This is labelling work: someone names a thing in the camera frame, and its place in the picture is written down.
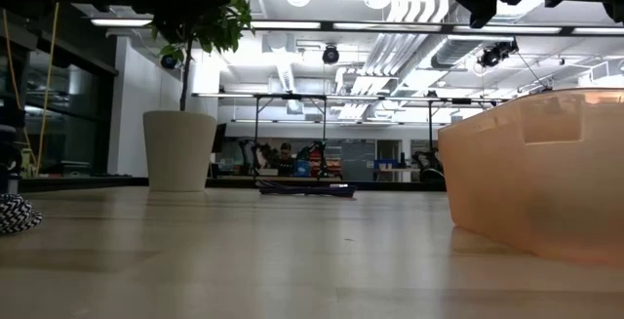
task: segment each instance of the translucent plastic container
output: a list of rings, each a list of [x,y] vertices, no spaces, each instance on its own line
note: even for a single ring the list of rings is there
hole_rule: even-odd
[[[624,265],[624,89],[512,100],[439,132],[458,226],[538,256]]]

